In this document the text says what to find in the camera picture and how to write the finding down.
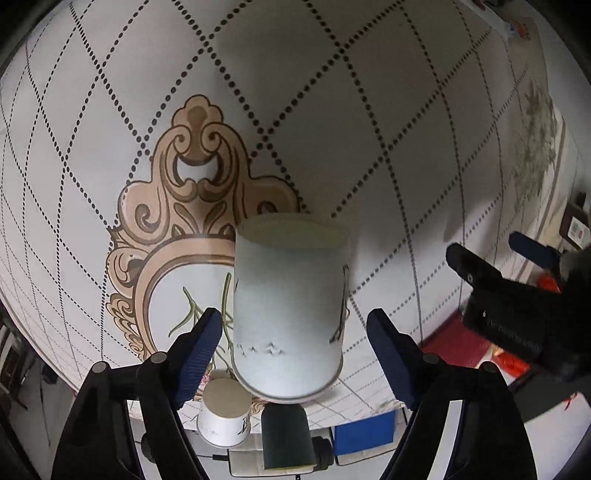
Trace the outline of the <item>white paper cup printed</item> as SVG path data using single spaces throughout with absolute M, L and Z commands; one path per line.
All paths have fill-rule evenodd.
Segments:
M 305 214 L 263 214 L 236 231 L 232 366 L 279 404 L 321 396 L 342 370 L 349 233 Z

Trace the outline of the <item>red ribbed paper cup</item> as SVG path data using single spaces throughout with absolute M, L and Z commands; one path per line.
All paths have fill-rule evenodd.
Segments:
M 491 343 L 468 329 L 460 313 L 450 317 L 422 344 L 424 353 L 433 353 L 450 365 L 475 368 Z

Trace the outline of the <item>white paper cup lying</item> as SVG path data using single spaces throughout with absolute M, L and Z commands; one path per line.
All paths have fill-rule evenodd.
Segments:
M 211 380 L 201 398 L 197 431 L 215 447 L 231 448 L 245 441 L 250 432 L 252 396 L 231 378 Z

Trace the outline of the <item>dark green cup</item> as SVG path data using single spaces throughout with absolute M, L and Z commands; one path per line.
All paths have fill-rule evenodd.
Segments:
M 266 470 L 317 466 L 308 417 L 301 405 L 267 404 L 262 414 L 262 435 Z

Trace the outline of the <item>orange snack box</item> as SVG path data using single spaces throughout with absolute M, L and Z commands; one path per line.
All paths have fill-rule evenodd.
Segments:
M 560 236 L 577 250 L 590 245 L 590 226 L 588 215 L 579 206 L 568 202 L 559 228 Z

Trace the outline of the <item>blue folded mat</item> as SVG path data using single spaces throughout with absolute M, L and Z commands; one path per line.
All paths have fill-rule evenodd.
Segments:
M 349 455 L 391 444 L 396 432 L 396 412 L 335 426 L 332 450 L 335 456 Z

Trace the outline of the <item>patterned white tablecloth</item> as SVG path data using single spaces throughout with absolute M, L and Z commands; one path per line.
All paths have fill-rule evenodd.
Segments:
M 470 293 L 453 242 L 507 277 L 579 155 L 538 33 L 466 1 L 63 1 L 1 77 L 1 296 L 74 388 L 229 311 L 233 234 L 260 212 L 351 235 L 329 427 L 396 407 L 365 333 L 416 340 Z

